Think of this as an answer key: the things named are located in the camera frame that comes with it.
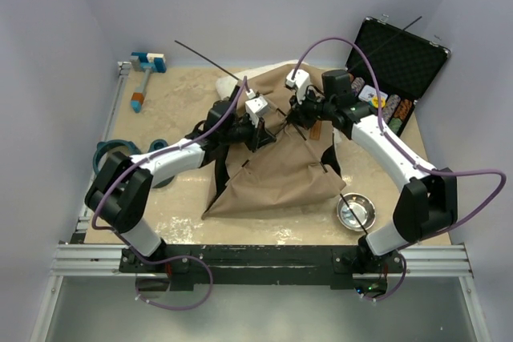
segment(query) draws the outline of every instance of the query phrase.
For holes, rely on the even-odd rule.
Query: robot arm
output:
[[[296,93],[290,99],[289,120],[304,128],[310,128],[317,120],[332,122],[334,128],[378,161],[401,192],[392,221],[360,238],[361,259],[367,261],[386,255],[456,223],[456,178],[434,176],[419,170],[417,165],[427,170],[435,167],[386,127],[387,134],[415,159],[416,164],[406,159],[382,134],[376,110],[353,95],[347,72],[327,71],[322,75],[322,82],[324,95],[318,96],[310,88],[311,82],[305,71],[299,70],[295,79],[292,79],[291,71],[285,86]]]
[[[85,203],[90,209],[95,210],[107,190],[125,170],[140,160],[147,159],[147,162],[137,167],[123,181],[123,187],[117,187],[108,196],[103,210],[99,213],[100,218],[109,223],[117,234],[145,257],[158,259],[158,250],[165,246],[163,240],[143,218],[152,187],[181,172],[216,161],[230,144],[245,143],[250,151],[256,151],[276,140],[274,135],[265,129],[262,118],[269,106],[263,96],[256,95],[251,90],[247,93],[249,100],[245,103],[245,113],[241,117],[232,112],[217,130],[207,138],[198,140],[226,114],[238,90],[236,87],[229,100],[214,103],[207,118],[199,122],[189,135],[172,146],[130,157],[120,152],[110,155],[93,181],[86,194]],[[178,149],[166,153],[170,147]],[[153,158],[157,152],[163,154]]]

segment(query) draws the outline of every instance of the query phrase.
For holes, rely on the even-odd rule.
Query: gray floor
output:
[[[167,294],[191,303],[206,287]],[[130,278],[64,281],[48,342],[58,341],[472,341],[457,279],[406,279],[378,304],[323,287],[215,286],[190,312],[134,301]]]

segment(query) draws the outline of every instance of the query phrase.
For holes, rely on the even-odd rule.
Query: white wall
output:
[[[87,0],[118,60],[133,50],[164,52],[174,63],[200,59],[175,45],[183,40],[221,63],[258,64],[296,58],[330,34],[356,36],[362,19],[382,13],[424,31],[442,0]],[[339,43],[315,50],[310,62],[345,62]]]
[[[513,323],[513,2],[444,0],[426,30],[453,50],[438,81],[418,108],[427,153],[454,170],[497,167],[510,177],[503,193],[479,216],[453,232],[465,242],[479,298],[496,341],[511,340]],[[468,213],[498,177],[459,182],[459,209]]]
[[[28,340],[115,85],[85,0],[0,0],[0,340]]]

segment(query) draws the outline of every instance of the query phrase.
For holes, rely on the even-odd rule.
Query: cable connector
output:
[[[297,70],[294,78],[292,77],[293,73],[294,70],[291,70],[285,78],[285,87],[296,91],[297,102],[301,104],[305,99],[308,87],[312,86],[312,82],[309,73],[304,70]]]
[[[253,91],[252,88],[249,89],[249,91],[246,91],[246,95],[248,96],[248,99],[255,99],[257,97],[257,93]]]
[[[248,100],[245,103],[245,106],[246,112],[249,114],[249,118],[255,127],[258,126],[260,118],[262,118],[271,109],[267,100],[265,100],[263,96]]]

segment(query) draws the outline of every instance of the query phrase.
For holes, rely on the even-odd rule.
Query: metal bowl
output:
[[[363,227],[368,230],[376,222],[376,208],[369,198],[364,195],[350,192],[344,195],[349,207],[353,209],[354,214],[362,222]],[[347,207],[344,200],[340,198],[337,205],[337,217],[341,223],[353,231],[363,231],[353,213]]]

